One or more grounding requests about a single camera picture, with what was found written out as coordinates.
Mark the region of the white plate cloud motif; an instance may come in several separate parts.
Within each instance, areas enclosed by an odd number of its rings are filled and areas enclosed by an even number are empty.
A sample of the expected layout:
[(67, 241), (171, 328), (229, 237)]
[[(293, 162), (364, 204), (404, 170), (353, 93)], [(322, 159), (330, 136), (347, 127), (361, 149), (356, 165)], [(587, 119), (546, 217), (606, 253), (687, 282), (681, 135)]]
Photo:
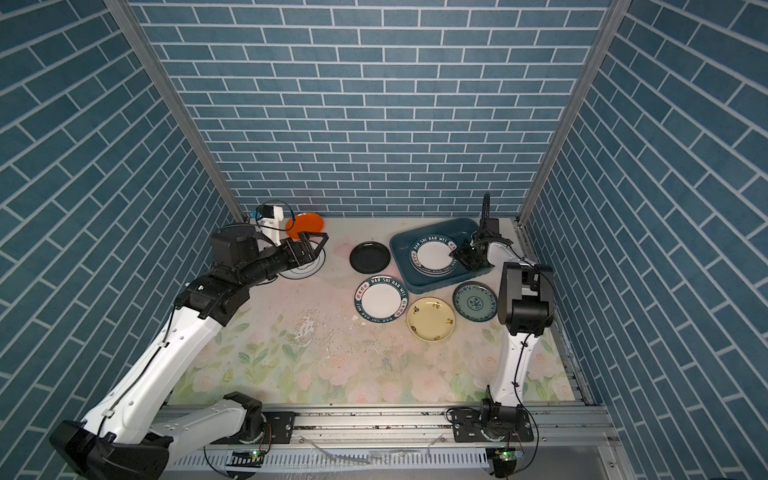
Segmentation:
[(320, 250), (319, 256), (312, 262), (290, 269), (284, 272), (280, 272), (279, 275), (282, 278), (288, 280), (303, 280), (317, 274), (324, 266), (326, 260), (326, 253), (324, 249)]

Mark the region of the green rim plate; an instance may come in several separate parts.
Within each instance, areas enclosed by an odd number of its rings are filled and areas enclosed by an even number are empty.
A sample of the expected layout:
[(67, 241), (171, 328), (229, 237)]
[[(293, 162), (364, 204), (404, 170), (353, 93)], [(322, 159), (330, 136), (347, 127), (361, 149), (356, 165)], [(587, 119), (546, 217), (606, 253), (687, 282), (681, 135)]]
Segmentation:
[(445, 235), (422, 236), (410, 248), (411, 265), (417, 272), (429, 277), (446, 276), (458, 265), (458, 262), (450, 256), (456, 248), (456, 243)]
[(354, 294), (357, 313), (366, 321), (390, 323), (407, 309), (409, 293), (404, 284), (388, 275), (375, 275), (364, 280)]

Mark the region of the yellow floral plate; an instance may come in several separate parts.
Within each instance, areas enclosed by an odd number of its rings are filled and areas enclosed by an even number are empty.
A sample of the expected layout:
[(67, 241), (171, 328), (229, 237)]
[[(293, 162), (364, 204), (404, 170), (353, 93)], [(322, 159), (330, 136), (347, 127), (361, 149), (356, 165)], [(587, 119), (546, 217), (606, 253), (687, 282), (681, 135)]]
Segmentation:
[(450, 304), (438, 298), (420, 298), (407, 309), (409, 331), (425, 342), (440, 342), (449, 338), (456, 327), (456, 315)]

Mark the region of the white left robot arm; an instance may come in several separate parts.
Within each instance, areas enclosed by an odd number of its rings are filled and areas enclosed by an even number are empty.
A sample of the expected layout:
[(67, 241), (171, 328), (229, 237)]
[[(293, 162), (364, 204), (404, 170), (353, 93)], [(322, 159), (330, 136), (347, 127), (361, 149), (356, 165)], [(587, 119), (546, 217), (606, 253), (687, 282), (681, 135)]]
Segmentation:
[(252, 224), (211, 236), (213, 265), (175, 298), (167, 324), (129, 372), (81, 420), (64, 420), (50, 443), (87, 479), (157, 479), (180, 458), (221, 438), (245, 444), (266, 436), (261, 401), (232, 392), (170, 425), (153, 421), (199, 352), (232, 320), (250, 290), (315, 261), (328, 240), (302, 232), (276, 242)]

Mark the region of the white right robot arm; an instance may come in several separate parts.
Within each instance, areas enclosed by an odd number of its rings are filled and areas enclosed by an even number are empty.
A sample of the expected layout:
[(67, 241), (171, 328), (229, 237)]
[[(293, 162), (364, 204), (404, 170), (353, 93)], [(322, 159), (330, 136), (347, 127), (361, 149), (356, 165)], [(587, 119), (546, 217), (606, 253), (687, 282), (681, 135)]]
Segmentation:
[(500, 271), (497, 318), (506, 336), (489, 393), (496, 403), (518, 407), (534, 347), (555, 317), (552, 268), (518, 253), (503, 237), (465, 240), (451, 256), (470, 271)]

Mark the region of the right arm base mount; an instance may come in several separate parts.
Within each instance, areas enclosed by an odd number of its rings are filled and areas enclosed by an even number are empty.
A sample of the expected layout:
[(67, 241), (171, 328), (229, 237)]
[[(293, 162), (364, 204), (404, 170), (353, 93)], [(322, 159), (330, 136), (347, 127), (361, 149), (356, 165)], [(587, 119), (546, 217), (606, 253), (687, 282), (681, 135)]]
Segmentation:
[(445, 411), (457, 443), (531, 442), (534, 429), (528, 413), (517, 407), (492, 407), (478, 410), (453, 407)]

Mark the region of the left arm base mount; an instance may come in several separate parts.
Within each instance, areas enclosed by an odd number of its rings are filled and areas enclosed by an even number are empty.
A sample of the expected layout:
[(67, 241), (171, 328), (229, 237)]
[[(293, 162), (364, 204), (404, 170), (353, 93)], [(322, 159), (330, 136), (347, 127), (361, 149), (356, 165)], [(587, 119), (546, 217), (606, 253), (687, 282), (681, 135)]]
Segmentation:
[(242, 425), (233, 435), (222, 437), (214, 444), (289, 444), (293, 434), (296, 412), (263, 410), (263, 403), (241, 392), (232, 392), (223, 397), (245, 409)]

